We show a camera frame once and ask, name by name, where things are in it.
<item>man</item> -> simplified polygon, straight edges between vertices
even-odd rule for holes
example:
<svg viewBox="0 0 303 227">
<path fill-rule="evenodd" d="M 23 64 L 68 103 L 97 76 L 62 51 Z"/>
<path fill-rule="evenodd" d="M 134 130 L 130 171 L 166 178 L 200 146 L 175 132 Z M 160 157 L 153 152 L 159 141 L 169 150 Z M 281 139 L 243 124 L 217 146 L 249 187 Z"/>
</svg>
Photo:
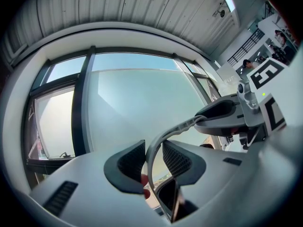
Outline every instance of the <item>man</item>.
<svg viewBox="0 0 303 227">
<path fill-rule="evenodd" d="M 289 61 L 288 58 L 286 58 L 284 51 L 281 50 L 281 48 L 279 48 L 278 46 L 275 45 L 270 45 L 269 46 L 270 49 L 272 49 L 275 53 L 272 54 L 272 58 L 276 59 L 277 61 L 280 61 L 286 65 L 289 65 L 289 62 L 291 61 L 292 58 L 290 58 Z"/>
<path fill-rule="evenodd" d="M 255 68 L 257 68 L 258 66 L 259 66 L 260 64 L 259 63 L 257 63 L 257 62 L 251 62 L 251 61 L 249 61 L 249 60 L 244 60 L 243 61 L 243 67 L 244 68 L 248 68 L 248 69 L 251 69 L 251 68 L 253 68 L 253 69 L 255 69 Z"/>
</svg>

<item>frosted window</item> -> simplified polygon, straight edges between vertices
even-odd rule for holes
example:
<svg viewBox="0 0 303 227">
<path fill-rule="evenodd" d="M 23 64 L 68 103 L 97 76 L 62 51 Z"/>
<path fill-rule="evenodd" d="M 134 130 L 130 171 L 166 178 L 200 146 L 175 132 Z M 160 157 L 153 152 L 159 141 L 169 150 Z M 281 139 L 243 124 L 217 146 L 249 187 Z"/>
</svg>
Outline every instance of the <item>frosted window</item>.
<svg viewBox="0 0 303 227">
<path fill-rule="evenodd" d="M 93 150 L 107 150 L 125 143 L 151 141 L 166 129 L 204 107 L 196 90 L 181 71 L 109 70 L 91 73 L 88 100 L 89 130 Z M 201 145 L 208 135 L 193 127 L 171 137 Z M 168 173 L 159 150 L 153 180 Z"/>
<path fill-rule="evenodd" d="M 59 158 L 64 152 L 75 156 L 71 138 L 73 94 L 74 88 L 67 88 L 35 100 L 37 128 L 48 159 Z"/>
<path fill-rule="evenodd" d="M 202 75 L 206 75 L 207 76 L 207 73 L 202 69 L 202 67 L 200 67 L 199 65 L 194 65 L 192 63 L 189 63 L 189 62 L 184 62 L 187 67 L 191 70 L 191 72 L 193 73 L 198 73 L 198 74 L 202 74 Z"/>
<path fill-rule="evenodd" d="M 206 91 L 207 95 L 209 96 L 209 98 L 212 98 L 212 94 L 210 92 L 210 88 L 208 86 L 208 81 L 207 79 L 202 79 L 202 78 L 197 78 L 198 81 L 200 82 L 201 86 L 204 88 L 204 90 Z"/>
<path fill-rule="evenodd" d="M 47 79 L 47 82 L 54 81 L 56 79 L 66 77 L 75 73 L 80 73 L 82 65 L 84 63 L 85 56 L 63 61 L 54 65 L 53 70 Z"/>
<path fill-rule="evenodd" d="M 135 53 L 106 53 L 96 55 L 93 71 L 113 69 L 181 70 L 171 58 L 160 56 Z"/>
</svg>

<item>corrugated metal ceiling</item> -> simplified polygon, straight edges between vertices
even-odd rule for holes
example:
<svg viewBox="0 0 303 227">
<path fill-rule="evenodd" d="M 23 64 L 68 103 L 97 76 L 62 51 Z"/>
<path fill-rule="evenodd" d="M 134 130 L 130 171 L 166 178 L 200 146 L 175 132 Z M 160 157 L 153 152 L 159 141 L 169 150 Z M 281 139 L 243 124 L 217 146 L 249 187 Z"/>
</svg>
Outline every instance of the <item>corrugated metal ceiling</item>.
<svg viewBox="0 0 303 227">
<path fill-rule="evenodd" d="M 16 14 L 2 41 L 8 62 L 22 45 L 31 46 L 64 28 L 99 21 L 127 21 L 164 30 L 211 54 L 223 34 L 234 27 L 213 17 L 224 0 L 28 0 Z"/>
</svg>

